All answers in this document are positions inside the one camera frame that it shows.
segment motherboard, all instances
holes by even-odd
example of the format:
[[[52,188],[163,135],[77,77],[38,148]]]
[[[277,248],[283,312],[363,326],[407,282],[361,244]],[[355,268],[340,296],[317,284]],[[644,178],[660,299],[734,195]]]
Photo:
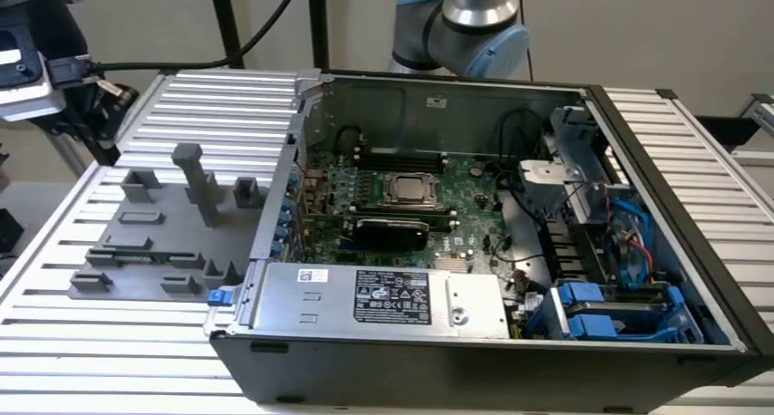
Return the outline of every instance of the motherboard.
[[[309,157],[307,262],[489,272],[485,251],[507,229],[485,161],[445,155],[357,161],[331,152]]]

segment metal slotted surface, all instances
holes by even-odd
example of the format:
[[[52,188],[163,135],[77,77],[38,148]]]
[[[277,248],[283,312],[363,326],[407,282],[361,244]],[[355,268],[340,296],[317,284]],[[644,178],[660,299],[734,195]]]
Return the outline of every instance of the metal slotted surface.
[[[679,101],[607,89],[639,143],[768,327],[774,329],[771,198]]]
[[[340,413],[259,407],[240,395],[200,329],[203,304],[82,301],[65,295],[122,199],[117,183],[129,168],[152,167],[163,182],[181,182],[167,156],[177,142],[195,141],[204,148],[204,168],[220,182],[247,175],[271,179],[280,122],[287,126],[295,109],[292,81],[291,73],[224,70],[155,81],[129,119],[120,167],[89,168],[0,281],[0,413]],[[221,311],[216,322],[228,323],[231,314]],[[763,315],[774,322],[774,313]],[[774,373],[747,385],[702,388],[652,413],[768,414]]]

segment cpu socket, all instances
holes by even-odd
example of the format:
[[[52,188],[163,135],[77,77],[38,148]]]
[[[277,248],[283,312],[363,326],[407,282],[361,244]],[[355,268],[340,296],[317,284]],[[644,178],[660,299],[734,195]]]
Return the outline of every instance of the cpu socket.
[[[384,175],[380,206],[387,208],[436,209],[437,178],[429,173]]]

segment wire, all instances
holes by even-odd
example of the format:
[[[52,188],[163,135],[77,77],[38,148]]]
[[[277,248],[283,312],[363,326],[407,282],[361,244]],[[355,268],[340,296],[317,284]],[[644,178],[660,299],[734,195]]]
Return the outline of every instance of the wire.
[[[488,265],[488,271],[492,273],[492,275],[496,276],[496,279],[499,279],[500,281],[503,281],[505,284],[509,284],[509,278],[507,278],[505,276],[503,276],[500,273],[497,273],[495,271],[495,268],[492,267],[492,264],[491,263]]]
[[[499,174],[495,177],[495,187],[496,187],[496,184],[499,182],[500,177],[505,173],[512,175],[512,171],[503,170],[501,172],[499,172]],[[540,217],[532,211],[529,211],[529,209],[527,209],[527,206],[523,204],[521,200],[519,199],[519,195],[517,195],[516,190],[515,190],[515,188],[512,186],[512,183],[509,182],[509,178],[505,178],[505,184],[507,184],[507,188],[508,188],[508,192],[509,192],[509,196],[512,197],[512,200],[516,201],[516,205],[521,209],[523,213],[536,223],[536,227],[538,227],[538,230],[539,230],[540,229],[540,225],[543,224],[543,220],[540,219]]]
[[[642,252],[642,254],[644,255],[644,259],[647,261],[647,275],[646,275],[646,280],[647,280],[647,279],[650,279],[650,276],[652,275],[652,255],[651,255],[651,252],[634,239],[628,240],[628,244],[631,246],[634,246],[638,249],[638,251]]]
[[[521,18],[521,25],[525,27],[527,23],[523,20],[523,0],[519,0],[519,17]],[[529,68],[529,81],[535,81],[535,71],[532,70],[532,49],[527,45],[527,66]]]
[[[179,69],[208,69],[208,68],[219,68],[221,66],[229,65],[237,59],[244,57],[244,55],[251,51],[255,45],[261,41],[268,31],[275,26],[275,23],[279,20],[279,17],[285,12],[288,5],[291,4],[292,0],[281,0],[279,3],[277,9],[268,17],[268,20],[264,23],[264,26],[257,31],[252,39],[241,46],[239,51],[233,53],[227,58],[217,60],[215,62],[203,62],[203,63],[94,63],[94,73],[102,73],[108,71],[133,71],[133,70],[159,70],[159,71],[176,71]]]
[[[543,254],[535,254],[531,255],[525,258],[519,258],[519,259],[507,259],[504,258],[500,254],[499,254],[499,248],[503,246],[503,243],[505,242],[505,238],[508,238],[508,236],[503,236],[499,241],[496,242],[496,246],[492,249],[492,255],[496,257],[496,259],[499,259],[503,263],[509,263],[509,264],[516,264],[516,263],[521,263],[524,261],[529,261],[531,259],[535,258],[542,258],[544,257]]]
[[[536,119],[536,124],[538,126],[543,123],[543,118],[540,118],[540,115],[536,114],[536,112],[532,109],[527,109],[525,107],[520,107],[517,109],[505,111],[499,118],[496,119],[496,131],[499,133],[499,141],[496,143],[496,160],[500,164],[503,164],[503,143],[504,143],[504,129],[505,129],[505,123],[508,122],[509,117],[513,114],[523,114],[523,113],[528,113],[529,115],[532,115],[532,117]],[[532,153],[535,153],[536,148],[540,145],[540,137],[538,137],[536,139],[536,144],[535,144],[535,148],[532,149]]]
[[[312,186],[312,180],[309,179],[309,172],[308,172],[308,170],[304,169],[299,163],[295,163],[295,167],[299,168],[299,170],[301,171],[301,173],[303,173],[303,181],[311,187]]]
[[[341,125],[339,130],[336,131],[336,136],[333,137],[333,148],[332,148],[333,153],[339,153],[339,142],[341,141],[341,135],[348,130],[356,130],[357,136],[363,134],[363,129],[356,123],[348,123],[345,125]]]
[[[604,213],[607,231],[612,231],[612,212],[610,210],[610,196],[607,195],[607,188],[604,188]]]
[[[559,211],[562,211],[562,208],[564,207],[564,205],[567,205],[567,202],[570,202],[570,199],[572,198],[572,196],[575,196],[575,194],[580,191],[580,189],[582,188],[586,188],[587,186],[595,185],[595,184],[600,184],[600,183],[598,183],[598,182],[584,182],[583,184],[580,184],[580,186],[578,186],[575,188],[575,190],[572,190],[572,193],[570,193],[567,195],[567,198],[564,198],[564,200],[556,206],[556,209],[554,210],[554,214],[552,214],[554,217],[556,217],[559,215]]]
[[[632,214],[634,216],[636,216],[639,218],[639,221],[640,221],[642,227],[643,227],[642,245],[646,248],[651,247],[651,218],[647,215],[647,213],[644,213],[642,210],[639,210],[634,204],[631,204],[630,202],[627,202],[622,199],[614,199],[611,201],[611,203],[616,207],[619,207],[623,211],[626,211],[627,213]]]

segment blue latch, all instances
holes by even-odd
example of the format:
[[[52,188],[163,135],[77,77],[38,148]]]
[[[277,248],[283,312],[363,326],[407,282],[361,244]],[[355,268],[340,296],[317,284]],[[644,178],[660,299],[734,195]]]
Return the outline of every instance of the blue latch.
[[[607,315],[579,314],[570,319],[570,334],[578,340],[615,340],[618,332]]]
[[[211,290],[207,295],[207,305],[208,306],[231,306],[231,300],[233,299],[233,291],[227,290]]]
[[[568,282],[559,287],[559,298],[563,304],[578,302],[604,302],[600,286],[590,282]]]

